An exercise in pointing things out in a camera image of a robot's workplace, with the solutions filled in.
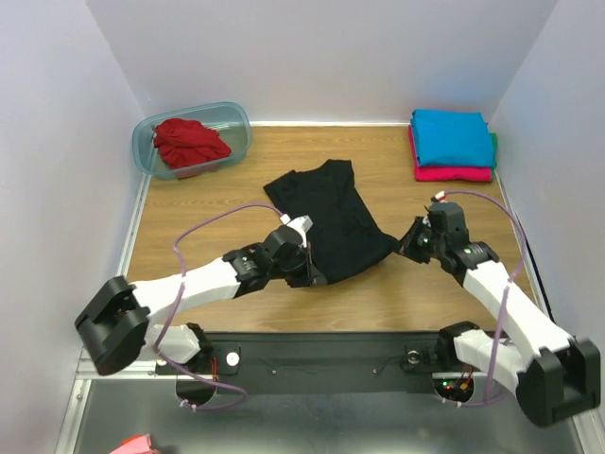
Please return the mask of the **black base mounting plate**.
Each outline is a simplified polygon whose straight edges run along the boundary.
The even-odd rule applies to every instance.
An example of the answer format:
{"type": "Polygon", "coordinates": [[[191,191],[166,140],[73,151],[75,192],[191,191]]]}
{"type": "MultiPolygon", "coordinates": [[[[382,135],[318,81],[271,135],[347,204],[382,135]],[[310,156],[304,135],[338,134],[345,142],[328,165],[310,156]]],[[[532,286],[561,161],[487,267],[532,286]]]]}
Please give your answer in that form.
{"type": "Polygon", "coordinates": [[[250,395],[311,393],[432,393],[443,368],[438,333],[210,332],[219,379],[250,395]]]}

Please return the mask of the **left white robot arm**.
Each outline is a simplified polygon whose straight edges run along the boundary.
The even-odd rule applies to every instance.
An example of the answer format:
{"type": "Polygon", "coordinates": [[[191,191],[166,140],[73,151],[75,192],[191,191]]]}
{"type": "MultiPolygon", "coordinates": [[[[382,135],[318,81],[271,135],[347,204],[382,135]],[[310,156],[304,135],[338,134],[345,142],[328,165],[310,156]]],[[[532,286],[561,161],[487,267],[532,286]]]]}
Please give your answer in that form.
{"type": "Polygon", "coordinates": [[[188,372],[203,371],[210,363],[210,349],[192,328],[172,326],[174,317],[260,291],[272,280],[284,280],[292,288],[325,284],[311,257],[307,233],[312,225],[308,216],[284,218],[264,241],[229,251],[197,269],[135,283],[124,276],[108,280],[75,320],[95,370],[114,375],[161,352],[188,372]]]}

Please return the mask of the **red t shirt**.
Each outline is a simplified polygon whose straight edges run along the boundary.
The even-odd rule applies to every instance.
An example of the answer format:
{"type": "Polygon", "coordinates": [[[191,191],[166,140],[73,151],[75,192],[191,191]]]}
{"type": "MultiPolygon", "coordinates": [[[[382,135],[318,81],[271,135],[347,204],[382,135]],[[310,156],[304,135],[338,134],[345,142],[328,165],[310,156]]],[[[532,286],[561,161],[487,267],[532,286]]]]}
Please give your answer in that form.
{"type": "Polygon", "coordinates": [[[176,117],[155,128],[153,145],[171,170],[208,164],[232,154],[218,131],[205,127],[198,120],[176,117]]]}

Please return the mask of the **folded green t shirt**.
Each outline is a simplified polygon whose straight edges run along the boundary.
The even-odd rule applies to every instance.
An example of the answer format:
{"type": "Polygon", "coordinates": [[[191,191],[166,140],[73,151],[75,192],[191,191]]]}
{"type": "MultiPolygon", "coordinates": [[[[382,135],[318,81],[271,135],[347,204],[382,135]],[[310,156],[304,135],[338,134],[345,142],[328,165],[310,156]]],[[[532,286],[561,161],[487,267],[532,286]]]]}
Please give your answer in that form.
{"type": "Polygon", "coordinates": [[[493,166],[492,166],[492,171],[495,172],[495,170],[497,169],[497,152],[498,152],[498,138],[497,138],[497,134],[494,132],[490,133],[490,137],[491,137],[491,141],[492,141],[492,145],[493,145],[493,166]]]}

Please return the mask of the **folded pink t shirt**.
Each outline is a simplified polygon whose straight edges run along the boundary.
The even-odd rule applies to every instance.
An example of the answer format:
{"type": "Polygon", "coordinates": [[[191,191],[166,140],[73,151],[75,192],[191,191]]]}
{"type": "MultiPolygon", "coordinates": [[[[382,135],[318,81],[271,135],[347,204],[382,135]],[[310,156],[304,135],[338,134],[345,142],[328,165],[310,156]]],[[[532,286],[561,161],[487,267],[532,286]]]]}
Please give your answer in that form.
{"type": "Polygon", "coordinates": [[[418,182],[464,181],[490,183],[493,180],[493,169],[491,167],[420,166],[417,160],[415,137],[411,126],[408,127],[407,134],[412,154],[414,177],[418,182]]]}

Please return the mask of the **black t shirt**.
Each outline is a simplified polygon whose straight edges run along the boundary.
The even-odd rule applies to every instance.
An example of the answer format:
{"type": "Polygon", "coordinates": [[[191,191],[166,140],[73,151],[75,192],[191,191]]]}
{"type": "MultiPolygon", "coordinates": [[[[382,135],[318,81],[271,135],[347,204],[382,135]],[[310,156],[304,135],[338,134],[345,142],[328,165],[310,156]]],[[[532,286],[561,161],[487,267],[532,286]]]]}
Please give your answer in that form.
{"type": "Polygon", "coordinates": [[[366,271],[398,248],[384,233],[354,186],[349,160],[291,170],[264,186],[272,204],[291,218],[308,216],[313,263],[329,285],[366,271]]]}

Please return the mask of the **pink cloth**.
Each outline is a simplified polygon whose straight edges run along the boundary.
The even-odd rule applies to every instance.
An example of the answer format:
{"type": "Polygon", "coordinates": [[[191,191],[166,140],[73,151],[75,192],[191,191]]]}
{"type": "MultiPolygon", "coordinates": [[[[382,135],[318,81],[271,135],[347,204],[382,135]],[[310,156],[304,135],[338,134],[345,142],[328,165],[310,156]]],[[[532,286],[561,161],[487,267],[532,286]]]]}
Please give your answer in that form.
{"type": "Polygon", "coordinates": [[[111,454],[153,454],[156,450],[152,446],[149,434],[137,435],[124,440],[120,446],[111,451],[111,454]]]}

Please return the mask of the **clear blue plastic bin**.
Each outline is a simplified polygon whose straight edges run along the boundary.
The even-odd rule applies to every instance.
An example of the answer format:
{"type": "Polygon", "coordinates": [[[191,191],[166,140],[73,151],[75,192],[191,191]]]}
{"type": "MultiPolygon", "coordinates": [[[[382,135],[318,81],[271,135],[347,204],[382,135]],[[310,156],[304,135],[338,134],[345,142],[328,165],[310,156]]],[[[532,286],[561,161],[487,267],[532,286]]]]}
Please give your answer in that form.
{"type": "Polygon", "coordinates": [[[244,110],[232,102],[218,102],[162,113],[143,120],[134,129],[131,150],[137,168],[161,180],[185,179],[217,171],[240,163],[251,145],[251,127],[244,110]],[[225,159],[199,166],[171,170],[153,145],[155,128],[169,118],[198,120],[205,127],[219,132],[220,138],[232,149],[225,159]]]}

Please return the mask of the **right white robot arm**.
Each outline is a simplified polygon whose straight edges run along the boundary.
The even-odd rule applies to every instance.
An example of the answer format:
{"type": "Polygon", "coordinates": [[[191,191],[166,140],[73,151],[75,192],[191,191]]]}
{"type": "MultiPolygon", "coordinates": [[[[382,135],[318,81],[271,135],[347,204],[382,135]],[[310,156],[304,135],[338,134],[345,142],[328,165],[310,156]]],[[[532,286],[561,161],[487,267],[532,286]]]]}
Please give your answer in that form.
{"type": "Polygon", "coordinates": [[[467,364],[515,395],[526,418],[538,427],[599,407],[601,357],[589,340],[576,340],[557,326],[514,283],[495,251],[473,241],[463,209],[434,197],[400,240],[400,255],[432,260],[495,318],[488,335],[473,323],[443,328],[435,358],[446,369],[467,364]]]}

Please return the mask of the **folded blue t shirt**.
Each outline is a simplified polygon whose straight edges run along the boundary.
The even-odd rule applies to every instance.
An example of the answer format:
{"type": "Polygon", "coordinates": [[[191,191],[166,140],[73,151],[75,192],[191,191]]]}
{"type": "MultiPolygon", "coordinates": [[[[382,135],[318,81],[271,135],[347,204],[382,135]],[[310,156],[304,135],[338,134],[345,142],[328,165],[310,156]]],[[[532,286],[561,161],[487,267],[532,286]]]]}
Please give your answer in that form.
{"type": "Polygon", "coordinates": [[[419,166],[494,167],[493,140],[480,112],[417,109],[410,126],[419,166]]]}

